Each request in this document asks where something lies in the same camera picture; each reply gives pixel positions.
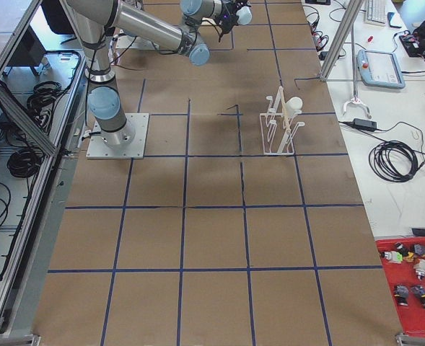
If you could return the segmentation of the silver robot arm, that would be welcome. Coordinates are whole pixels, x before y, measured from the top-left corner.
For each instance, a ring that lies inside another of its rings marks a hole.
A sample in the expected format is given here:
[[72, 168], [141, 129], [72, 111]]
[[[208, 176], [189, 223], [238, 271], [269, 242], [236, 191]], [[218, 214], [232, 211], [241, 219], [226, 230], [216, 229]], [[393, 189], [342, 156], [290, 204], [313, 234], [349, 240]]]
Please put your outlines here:
[[87, 106], [100, 127], [103, 143], [113, 148], [132, 142], [136, 127], [121, 105], [105, 42], [107, 30], [119, 28], [131, 37], [148, 40], [161, 54], [186, 56], [194, 66], [202, 66], [210, 57], [199, 33], [205, 19], [212, 20], [221, 35], [252, 20], [247, 1], [182, 1], [179, 25], [171, 25], [145, 12], [142, 6], [126, 1], [68, 1], [66, 5], [74, 16], [87, 59]]

